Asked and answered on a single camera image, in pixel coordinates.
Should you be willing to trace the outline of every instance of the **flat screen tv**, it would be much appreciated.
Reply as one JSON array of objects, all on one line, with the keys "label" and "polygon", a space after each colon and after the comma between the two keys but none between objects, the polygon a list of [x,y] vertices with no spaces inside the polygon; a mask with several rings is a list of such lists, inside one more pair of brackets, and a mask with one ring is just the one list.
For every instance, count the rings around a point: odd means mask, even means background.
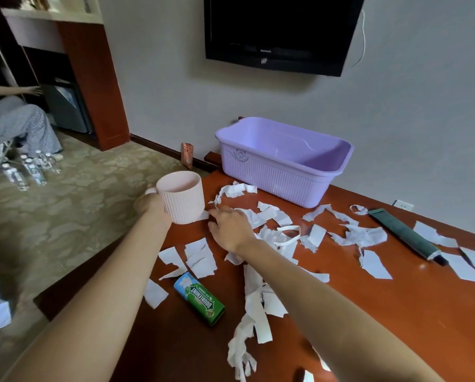
[{"label": "flat screen tv", "polygon": [[340,76],[364,0],[204,0],[206,58]]}]

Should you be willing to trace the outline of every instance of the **wooden table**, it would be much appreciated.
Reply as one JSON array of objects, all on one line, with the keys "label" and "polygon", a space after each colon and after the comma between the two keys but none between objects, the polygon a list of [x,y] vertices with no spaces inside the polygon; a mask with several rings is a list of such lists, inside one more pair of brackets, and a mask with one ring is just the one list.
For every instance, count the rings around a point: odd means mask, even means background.
[{"label": "wooden table", "polygon": [[[204,178],[206,202],[214,199],[220,188],[232,181],[219,171]],[[312,224],[301,219],[308,212],[306,209],[262,191],[235,199],[224,197],[223,204],[255,209],[258,200],[276,205],[289,214],[294,224],[301,225],[303,234]],[[335,210],[349,215],[349,206],[353,204],[369,209],[383,207],[410,227],[420,220],[437,228],[444,236],[456,238],[461,246],[475,250],[472,233],[336,186],[330,186],[321,203],[331,203]],[[377,227],[368,216],[354,215],[354,218],[363,227]],[[329,212],[324,212],[315,221],[328,231],[344,233],[341,221]],[[267,225],[270,228],[277,226],[273,220]],[[212,239],[207,222],[172,224],[162,249],[176,246],[185,260],[184,245],[202,237],[207,237],[218,270],[201,282],[226,306],[225,314],[214,327],[208,327],[174,291],[174,279],[158,282],[159,277],[175,269],[158,260],[151,279],[166,289],[169,296],[156,310],[142,302],[112,380],[234,380],[234,370],[227,364],[227,344],[245,313],[242,266],[224,261],[226,252]],[[118,244],[119,240],[35,298],[48,319],[52,320],[62,310]],[[294,258],[307,270],[329,273],[332,288],[387,327],[446,381],[475,381],[475,283],[460,280],[449,266],[426,262],[391,235],[387,242],[371,249],[381,257],[393,280],[370,276],[358,264],[356,246],[341,247],[329,236],[324,237],[316,254],[299,244]],[[457,253],[455,249],[444,251]],[[248,351],[258,362],[257,372],[247,380],[298,380],[303,368],[313,372],[316,380],[334,380],[331,373],[322,370],[317,355],[289,315],[284,318],[269,316],[268,319],[273,341],[259,345],[256,338],[247,340]]]}]

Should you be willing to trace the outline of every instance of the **pajama pants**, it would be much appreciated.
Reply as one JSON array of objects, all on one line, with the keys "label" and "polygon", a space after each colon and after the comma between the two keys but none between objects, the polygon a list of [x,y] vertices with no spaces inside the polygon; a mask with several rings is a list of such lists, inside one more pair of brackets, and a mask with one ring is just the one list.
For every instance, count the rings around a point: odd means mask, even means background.
[{"label": "pajama pants", "polygon": [[0,144],[16,137],[25,137],[30,157],[36,156],[36,150],[52,154],[62,150],[42,109],[17,96],[7,96],[0,100]]}]

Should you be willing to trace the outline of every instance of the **patterned carpet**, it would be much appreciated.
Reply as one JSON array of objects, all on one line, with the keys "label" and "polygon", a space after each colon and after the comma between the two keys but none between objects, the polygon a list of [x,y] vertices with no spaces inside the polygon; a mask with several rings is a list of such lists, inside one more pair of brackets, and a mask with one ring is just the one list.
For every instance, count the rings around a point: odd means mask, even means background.
[{"label": "patterned carpet", "polygon": [[[32,299],[126,232],[133,200],[179,161],[134,142],[101,152],[64,134],[62,173],[19,192],[0,175],[0,378],[47,325]],[[201,175],[207,173],[195,170]]]}]

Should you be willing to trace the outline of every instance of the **pink mug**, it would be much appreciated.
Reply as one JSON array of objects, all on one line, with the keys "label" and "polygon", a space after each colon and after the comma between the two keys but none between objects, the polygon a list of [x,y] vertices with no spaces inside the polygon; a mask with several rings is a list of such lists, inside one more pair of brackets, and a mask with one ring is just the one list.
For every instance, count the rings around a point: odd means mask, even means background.
[{"label": "pink mug", "polygon": [[189,224],[204,211],[202,178],[195,172],[174,172],[161,177],[145,194],[158,193],[165,203],[165,212],[176,224]]}]

